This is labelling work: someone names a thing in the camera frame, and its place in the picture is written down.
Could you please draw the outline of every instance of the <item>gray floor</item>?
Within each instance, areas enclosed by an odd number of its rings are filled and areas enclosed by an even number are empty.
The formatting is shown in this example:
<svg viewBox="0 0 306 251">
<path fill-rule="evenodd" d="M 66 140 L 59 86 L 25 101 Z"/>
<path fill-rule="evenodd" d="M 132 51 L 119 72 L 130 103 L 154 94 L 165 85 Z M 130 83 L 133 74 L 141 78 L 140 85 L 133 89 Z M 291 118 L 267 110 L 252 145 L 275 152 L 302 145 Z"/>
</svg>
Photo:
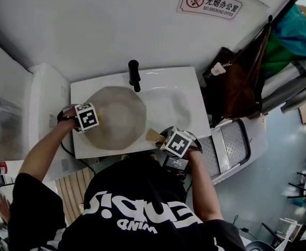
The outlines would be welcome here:
<svg viewBox="0 0 306 251">
<path fill-rule="evenodd" d="M 306 125 L 302 125 L 298 111 L 283 115 L 275 109 L 267 116 L 269 150 L 247 168 L 216 185 L 225 220 L 246 227 L 255 237 L 270 242 L 264 222 L 273 230 L 279 218 L 303 220 L 295 214 L 298 207 L 281 195 L 288 182 L 298 183 L 297 171 L 305 169 Z M 252 237 L 242 233 L 248 239 Z"/>
</svg>

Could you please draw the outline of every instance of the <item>handbag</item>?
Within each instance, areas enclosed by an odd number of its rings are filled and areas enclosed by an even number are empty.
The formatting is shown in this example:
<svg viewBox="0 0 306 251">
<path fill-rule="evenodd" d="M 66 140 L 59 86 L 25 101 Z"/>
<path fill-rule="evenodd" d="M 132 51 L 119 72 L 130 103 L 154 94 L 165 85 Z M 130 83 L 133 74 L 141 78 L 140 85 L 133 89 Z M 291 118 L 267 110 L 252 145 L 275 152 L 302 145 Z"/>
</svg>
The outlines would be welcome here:
<svg viewBox="0 0 306 251">
<path fill-rule="evenodd" d="M 272 17 L 261 32 L 237 54 L 221 48 L 203 73 L 205 106 L 213 120 L 222 118 L 254 118 L 260 115 L 264 79 L 260 75 L 261 61 L 271 31 Z M 212 75 L 211 69 L 220 63 L 225 73 Z"/>
</svg>

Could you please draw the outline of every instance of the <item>white sink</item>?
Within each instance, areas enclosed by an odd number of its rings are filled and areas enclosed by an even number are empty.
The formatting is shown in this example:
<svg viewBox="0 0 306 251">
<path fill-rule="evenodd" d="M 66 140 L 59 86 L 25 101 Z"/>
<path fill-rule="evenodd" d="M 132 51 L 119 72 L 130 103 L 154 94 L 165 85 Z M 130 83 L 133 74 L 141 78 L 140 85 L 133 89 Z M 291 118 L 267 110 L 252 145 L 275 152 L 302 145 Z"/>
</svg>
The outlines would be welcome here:
<svg viewBox="0 0 306 251">
<path fill-rule="evenodd" d="M 144 70 L 139 71 L 139 74 L 141 91 L 136 94 L 146 105 L 145 132 L 124 150 L 98 149 L 84 134 L 73 132 L 76 158 L 101 157 L 154 149 L 154 142 L 145 139 L 149 128 L 162 132 L 168 127 L 176 126 L 192 132 L 199 139 L 211 135 L 193 67 Z M 129 84 L 129 73 L 93 78 L 71 84 L 71 103 L 82 104 L 95 92 L 107 86 L 122 86 L 133 90 Z"/>
</svg>

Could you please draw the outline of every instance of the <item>person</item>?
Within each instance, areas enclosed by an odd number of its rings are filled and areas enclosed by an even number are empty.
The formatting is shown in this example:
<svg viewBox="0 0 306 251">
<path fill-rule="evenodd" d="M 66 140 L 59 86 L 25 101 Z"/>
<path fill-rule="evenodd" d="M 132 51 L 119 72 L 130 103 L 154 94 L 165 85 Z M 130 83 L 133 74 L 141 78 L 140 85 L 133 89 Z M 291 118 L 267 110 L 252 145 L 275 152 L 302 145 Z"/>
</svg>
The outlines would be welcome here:
<svg viewBox="0 0 306 251">
<path fill-rule="evenodd" d="M 65 112 L 73 115 L 73 109 Z M 130 158 L 96 174 L 83 214 L 66 227 L 61 198 L 42 180 L 75 127 L 73 119 L 59 122 L 24 160 L 10 207 L 10 250 L 245 250 L 237 228 L 223 220 L 199 151 L 188 153 L 194 213 L 176 176 L 153 159 Z"/>
<path fill-rule="evenodd" d="M 3 219 L 3 221 L 8 224 L 8 221 L 10 219 L 10 202 L 0 194 L 0 215 Z"/>
</svg>

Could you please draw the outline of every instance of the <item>black faucet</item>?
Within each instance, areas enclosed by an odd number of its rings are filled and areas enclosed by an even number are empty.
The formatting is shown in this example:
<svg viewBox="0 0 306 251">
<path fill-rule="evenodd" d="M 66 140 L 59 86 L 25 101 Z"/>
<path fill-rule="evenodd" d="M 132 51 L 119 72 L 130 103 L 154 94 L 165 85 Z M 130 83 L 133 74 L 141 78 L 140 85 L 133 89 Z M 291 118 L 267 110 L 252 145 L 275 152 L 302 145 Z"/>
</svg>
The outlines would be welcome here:
<svg viewBox="0 0 306 251">
<path fill-rule="evenodd" d="M 131 60 L 128 63 L 128 70 L 130 72 L 130 85 L 134 86 L 135 92 L 140 92 L 140 84 L 139 81 L 140 75 L 139 75 L 139 63 L 136 60 Z"/>
</svg>

